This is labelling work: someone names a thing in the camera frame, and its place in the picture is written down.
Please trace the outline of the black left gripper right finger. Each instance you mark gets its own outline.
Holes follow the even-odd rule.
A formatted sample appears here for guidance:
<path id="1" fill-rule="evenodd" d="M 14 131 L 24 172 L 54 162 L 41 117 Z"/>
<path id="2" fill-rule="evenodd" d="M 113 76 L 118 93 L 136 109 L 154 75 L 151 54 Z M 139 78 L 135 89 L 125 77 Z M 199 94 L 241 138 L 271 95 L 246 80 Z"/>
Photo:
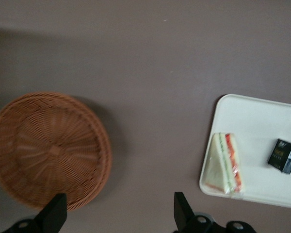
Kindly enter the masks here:
<path id="1" fill-rule="evenodd" d="M 224 233 L 206 214 L 195 214 L 182 192 L 174 193 L 174 220 L 177 226 L 175 233 Z"/>

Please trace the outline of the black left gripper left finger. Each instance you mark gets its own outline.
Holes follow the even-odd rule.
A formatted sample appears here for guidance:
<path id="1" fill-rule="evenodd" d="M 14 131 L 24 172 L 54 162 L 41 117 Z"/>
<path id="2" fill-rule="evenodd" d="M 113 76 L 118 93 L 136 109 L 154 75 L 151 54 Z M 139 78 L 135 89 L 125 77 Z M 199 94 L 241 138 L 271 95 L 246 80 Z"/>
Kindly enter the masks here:
<path id="1" fill-rule="evenodd" d="M 33 219 L 16 222 L 5 233 L 58 233 L 67 219 L 67 196 L 56 194 Z"/>

